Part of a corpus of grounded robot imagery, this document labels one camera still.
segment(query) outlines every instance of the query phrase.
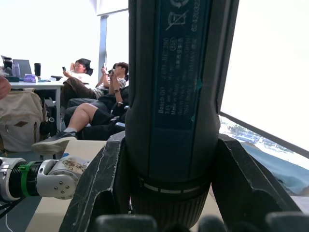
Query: sneaker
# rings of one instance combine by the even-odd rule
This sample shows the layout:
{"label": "sneaker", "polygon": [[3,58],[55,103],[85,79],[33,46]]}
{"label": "sneaker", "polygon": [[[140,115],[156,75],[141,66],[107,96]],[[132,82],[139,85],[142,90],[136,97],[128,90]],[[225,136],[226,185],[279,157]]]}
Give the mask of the sneaker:
{"label": "sneaker", "polygon": [[31,147],[42,156],[65,151],[70,140],[76,140],[75,132],[60,132],[55,136],[33,144]]}

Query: black shorts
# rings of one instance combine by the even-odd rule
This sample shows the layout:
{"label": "black shorts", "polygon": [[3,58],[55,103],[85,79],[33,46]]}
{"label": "black shorts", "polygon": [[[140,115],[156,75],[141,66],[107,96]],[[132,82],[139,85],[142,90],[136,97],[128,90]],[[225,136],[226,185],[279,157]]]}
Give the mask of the black shorts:
{"label": "black shorts", "polygon": [[91,126],[108,125],[110,120],[113,118],[112,115],[104,112],[101,109],[97,109],[93,115]]}

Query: black cup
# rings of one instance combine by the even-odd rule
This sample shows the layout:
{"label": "black cup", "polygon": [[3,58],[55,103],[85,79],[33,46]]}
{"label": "black cup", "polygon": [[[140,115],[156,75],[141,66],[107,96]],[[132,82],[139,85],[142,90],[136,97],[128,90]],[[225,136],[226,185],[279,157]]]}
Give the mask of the black cup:
{"label": "black cup", "polygon": [[36,76],[41,76],[41,64],[40,63],[34,63],[34,74]]}

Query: person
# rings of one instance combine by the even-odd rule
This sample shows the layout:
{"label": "person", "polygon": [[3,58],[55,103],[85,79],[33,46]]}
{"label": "person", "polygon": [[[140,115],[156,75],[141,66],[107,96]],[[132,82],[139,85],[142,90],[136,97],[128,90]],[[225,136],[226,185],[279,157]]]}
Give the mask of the person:
{"label": "person", "polygon": [[79,59],[71,64],[70,71],[63,71],[63,75],[67,78],[77,78],[83,83],[90,83],[90,76],[93,73],[93,69],[90,68],[90,60]]}
{"label": "person", "polygon": [[125,106],[128,105],[128,87],[120,90],[120,83],[115,74],[111,75],[110,89],[113,94],[102,96],[100,99],[109,99],[106,107],[110,113],[97,108],[96,106],[83,103],[79,105],[70,119],[69,125],[57,135],[32,145],[32,149],[41,155],[52,155],[64,151],[70,140],[76,140],[76,135],[90,123],[91,126],[105,126],[100,130],[100,137],[107,140],[116,133],[114,125],[116,122],[125,122]]}
{"label": "person", "polygon": [[2,75],[0,75],[0,100],[5,98],[11,91],[10,82]]}
{"label": "person", "polygon": [[[120,62],[114,64],[114,69],[110,72],[110,75],[113,73],[117,82],[119,83],[119,90],[123,89],[126,86],[126,76],[129,71],[129,65],[124,62]],[[87,88],[80,80],[76,78],[69,78],[67,81],[63,83],[63,88],[61,91],[61,105],[67,108],[68,102],[74,98],[89,98],[89,99],[99,99],[101,96],[104,95],[104,85],[106,82],[109,83],[110,79],[108,78],[107,71],[103,67],[102,68],[102,77],[97,84],[97,87],[94,89]],[[114,93],[114,88],[110,84],[109,87],[109,94]]]}

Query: beige backpack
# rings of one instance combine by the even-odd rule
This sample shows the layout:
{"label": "beige backpack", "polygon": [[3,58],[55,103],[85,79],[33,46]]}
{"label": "beige backpack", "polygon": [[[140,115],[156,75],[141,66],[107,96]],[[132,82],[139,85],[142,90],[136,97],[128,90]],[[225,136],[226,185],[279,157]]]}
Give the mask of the beige backpack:
{"label": "beige backpack", "polygon": [[0,149],[31,151],[31,145],[40,140],[43,121],[42,102],[37,94],[31,91],[9,93],[0,100]]}

